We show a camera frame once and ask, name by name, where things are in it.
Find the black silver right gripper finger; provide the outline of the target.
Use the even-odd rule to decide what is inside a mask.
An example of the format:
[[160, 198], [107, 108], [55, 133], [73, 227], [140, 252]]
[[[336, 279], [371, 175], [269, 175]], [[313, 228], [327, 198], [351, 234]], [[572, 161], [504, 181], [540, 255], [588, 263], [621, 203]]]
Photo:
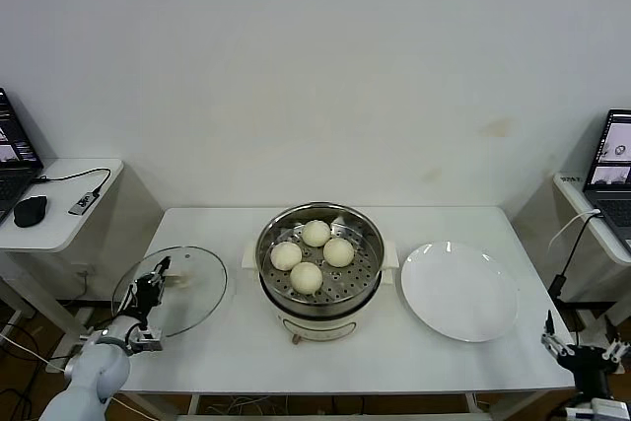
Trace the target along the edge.
[[540, 342], [551, 356], [575, 355], [575, 351], [572, 347], [556, 334], [554, 319], [551, 312], [547, 313]]
[[626, 343], [617, 333], [607, 334], [606, 338], [610, 344], [603, 353], [603, 359], [605, 361], [621, 361], [626, 354]]

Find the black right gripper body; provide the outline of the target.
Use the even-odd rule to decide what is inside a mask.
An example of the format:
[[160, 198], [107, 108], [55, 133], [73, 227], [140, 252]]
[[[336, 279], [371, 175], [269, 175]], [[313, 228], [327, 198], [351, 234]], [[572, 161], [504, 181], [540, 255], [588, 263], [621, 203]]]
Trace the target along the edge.
[[582, 394], [611, 394], [608, 376], [618, 363], [604, 359], [605, 350], [599, 347], [570, 345], [571, 352], [559, 356], [559, 365], [572, 373], [575, 388]]

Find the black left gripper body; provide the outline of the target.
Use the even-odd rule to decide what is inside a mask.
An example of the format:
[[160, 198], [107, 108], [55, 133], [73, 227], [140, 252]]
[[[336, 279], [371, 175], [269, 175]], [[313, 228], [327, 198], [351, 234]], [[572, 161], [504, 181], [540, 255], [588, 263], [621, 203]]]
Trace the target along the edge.
[[142, 325], [147, 325], [150, 311], [161, 303], [163, 294], [156, 295], [152, 284], [139, 279], [135, 282], [135, 289], [135, 297], [130, 304], [130, 316], [136, 318]]

